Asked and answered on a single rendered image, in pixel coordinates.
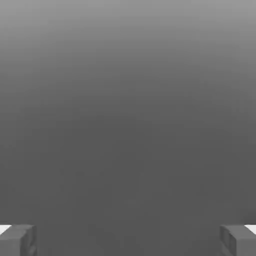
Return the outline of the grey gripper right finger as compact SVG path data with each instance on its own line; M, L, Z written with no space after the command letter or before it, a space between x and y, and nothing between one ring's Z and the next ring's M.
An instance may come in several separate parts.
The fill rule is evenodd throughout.
M221 225L219 256L256 256L256 224Z

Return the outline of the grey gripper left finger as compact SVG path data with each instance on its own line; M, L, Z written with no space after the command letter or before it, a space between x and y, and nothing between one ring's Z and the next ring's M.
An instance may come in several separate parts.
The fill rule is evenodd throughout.
M0 256L37 256L37 226L9 225L0 233Z

